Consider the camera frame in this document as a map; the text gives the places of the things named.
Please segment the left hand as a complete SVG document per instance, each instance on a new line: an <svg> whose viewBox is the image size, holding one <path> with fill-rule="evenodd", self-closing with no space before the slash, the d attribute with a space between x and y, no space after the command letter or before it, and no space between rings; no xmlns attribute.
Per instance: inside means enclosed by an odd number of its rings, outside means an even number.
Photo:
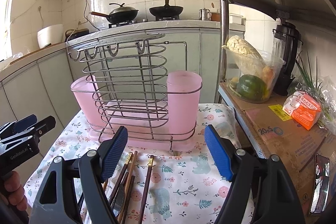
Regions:
<svg viewBox="0 0 336 224"><path fill-rule="evenodd" d="M27 198L19 173L13 171L12 175L5 180L4 187L9 192L8 197L1 196L5 204L11 204L19 211L25 211L27 209Z"/></svg>

